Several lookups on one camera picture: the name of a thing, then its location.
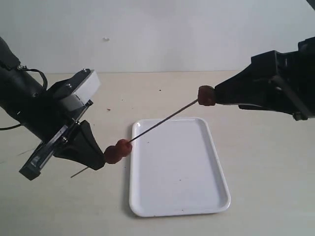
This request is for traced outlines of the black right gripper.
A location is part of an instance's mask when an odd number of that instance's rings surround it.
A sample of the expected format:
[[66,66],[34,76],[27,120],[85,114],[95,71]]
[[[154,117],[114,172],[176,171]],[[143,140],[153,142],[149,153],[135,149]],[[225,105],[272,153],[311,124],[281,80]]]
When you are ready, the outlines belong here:
[[[269,83],[272,95],[268,99]],[[215,86],[216,102],[243,110],[272,111],[295,120],[315,117],[315,53],[269,51],[251,57],[244,70]]]

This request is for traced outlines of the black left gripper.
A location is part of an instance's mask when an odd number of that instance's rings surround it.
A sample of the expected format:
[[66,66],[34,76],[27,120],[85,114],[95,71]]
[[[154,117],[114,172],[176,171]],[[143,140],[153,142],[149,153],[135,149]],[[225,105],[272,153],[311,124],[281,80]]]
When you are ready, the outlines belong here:
[[93,102],[74,111],[68,111],[62,103],[54,98],[56,92],[67,88],[68,81],[54,83],[43,95],[31,100],[19,113],[19,122],[42,142],[34,150],[19,173],[28,180],[41,174],[41,170],[54,155],[83,164],[93,170],[105,165],[105,158],[98,146],[90,124],[84,120],[76,125],[65,137],[64,133],[72,126]]

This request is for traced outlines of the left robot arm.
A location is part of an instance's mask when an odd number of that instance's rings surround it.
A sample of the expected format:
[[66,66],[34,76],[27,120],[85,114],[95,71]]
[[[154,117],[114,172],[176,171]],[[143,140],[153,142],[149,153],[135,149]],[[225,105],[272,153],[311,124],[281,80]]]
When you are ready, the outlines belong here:
[[7,43],[0,42],[0,105],[41,141],[20,174],[29,180],[37,178],[52,156],[101,169],[103,152],[90,124],[81,120],[100,86],[97,73],[83,69],[52,86],[45,76],[42,80],[37,82]]

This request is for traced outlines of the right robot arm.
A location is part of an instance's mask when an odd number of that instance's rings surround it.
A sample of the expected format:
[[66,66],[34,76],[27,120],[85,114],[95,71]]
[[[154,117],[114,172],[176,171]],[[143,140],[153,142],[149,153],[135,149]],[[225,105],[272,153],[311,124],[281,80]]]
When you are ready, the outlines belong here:
[[243,71],[215,86],[216,103],[243,110],[286,113],[296,121],[315,116],[315,39],[294,52],[251,57]]

